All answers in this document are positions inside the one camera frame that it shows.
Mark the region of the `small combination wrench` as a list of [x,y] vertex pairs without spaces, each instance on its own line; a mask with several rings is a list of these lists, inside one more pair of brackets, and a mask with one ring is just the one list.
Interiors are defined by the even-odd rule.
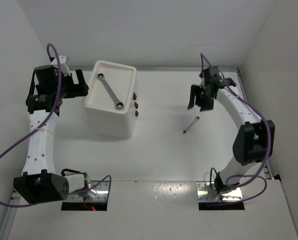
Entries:
[[199,119],[200,119],[200,117],[199,116],[197,116],[197,117],[195,117],[195,119],[183,130],[183,134],[185,135],[189,130],[190,130],[190,128],[197,122],[197,121],[199,121]]

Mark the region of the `large ratchet wrench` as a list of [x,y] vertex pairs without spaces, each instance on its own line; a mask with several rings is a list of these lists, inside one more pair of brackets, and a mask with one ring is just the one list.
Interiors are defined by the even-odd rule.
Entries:
[[124,103],[121,102],[118,97],[116,96],[116,94],[114,93],[114,91],[112,90],[112,88],[110,87],[110,85],[108,84],[108,82],[106,81],[104,74],[103,73],[99,73],[97,75],[97,79],[100,80],[103,84],[103,86],[105,87],[105,89],[107,90],[109,96],[111,97],[111,99],[114,102],[114,106],[115,109],[120,111],[124,109]]

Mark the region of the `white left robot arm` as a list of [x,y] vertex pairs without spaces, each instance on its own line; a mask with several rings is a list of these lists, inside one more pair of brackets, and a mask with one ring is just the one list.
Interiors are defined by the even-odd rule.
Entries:
[[36,67],[26,99],[29,113],[30,137],[27,160],[20,177],[13,180],[14,189],[32,205],[64,201],[75,192],[87,188],[87,174],[71,170],[57,174],[53,160],[54,132],[62,100],[83,97],[89,87],[82,70],[75,71],[78,83],[71,73],[64,73],[52,65]]

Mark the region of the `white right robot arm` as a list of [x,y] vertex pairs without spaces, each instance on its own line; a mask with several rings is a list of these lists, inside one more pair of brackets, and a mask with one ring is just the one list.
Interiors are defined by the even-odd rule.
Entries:
[[257,163],[272,155],[275,125],[264,120],[241,98],[236,83],[222,78],[218,67],[208,67],[199,74],[200,85],[191,85],[187,108],[198,106],[200,111],[210,111],[214,102],[220,103],[237,127],[233,157],[226,167],[216,174],[214,187],[217,193],[228,192],[240,183],[240,179]]

